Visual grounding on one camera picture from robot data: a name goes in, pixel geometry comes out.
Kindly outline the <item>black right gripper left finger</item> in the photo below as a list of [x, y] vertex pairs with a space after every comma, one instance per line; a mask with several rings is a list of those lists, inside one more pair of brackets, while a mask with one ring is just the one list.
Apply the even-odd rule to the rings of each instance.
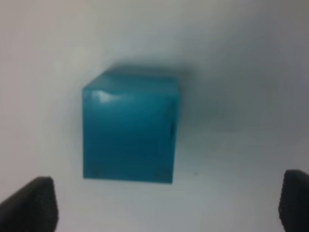
[[59, 219], [54, 181], [40, 176], [0, 203], [2, 232], [54, 232]]

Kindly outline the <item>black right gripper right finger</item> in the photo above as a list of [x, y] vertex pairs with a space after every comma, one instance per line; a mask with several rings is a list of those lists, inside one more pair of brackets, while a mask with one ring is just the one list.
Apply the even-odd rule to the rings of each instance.
[[286, 170], [279, 201], [279, 218], [286, 232], [309, 231], [309, 175]]

